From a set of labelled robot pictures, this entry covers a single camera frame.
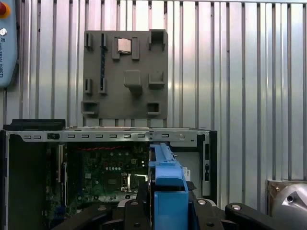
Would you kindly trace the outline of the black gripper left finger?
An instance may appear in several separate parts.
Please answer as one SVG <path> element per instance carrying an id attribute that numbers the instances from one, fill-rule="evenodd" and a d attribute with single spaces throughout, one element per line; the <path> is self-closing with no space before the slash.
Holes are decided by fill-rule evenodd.
<path id="1" fill-rule="evenodd" d="M 148 183 L 140 183 L 136 199 L 121 201 L 117 207 L 95 203 L 66 219 L 55 230 L 149 230 Z"/>

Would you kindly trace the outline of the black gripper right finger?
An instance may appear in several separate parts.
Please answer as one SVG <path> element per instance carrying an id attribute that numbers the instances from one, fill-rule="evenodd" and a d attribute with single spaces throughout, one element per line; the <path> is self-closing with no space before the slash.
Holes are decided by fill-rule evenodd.
<path id="1" fill-rule="evenodd" d="M 190 230 L 305 230 L 307 228 L 307 184 L 269 182 L 268 214 L 230 203 L 220 209 L 209 199 L 197 199 L 188 182 Z"/>

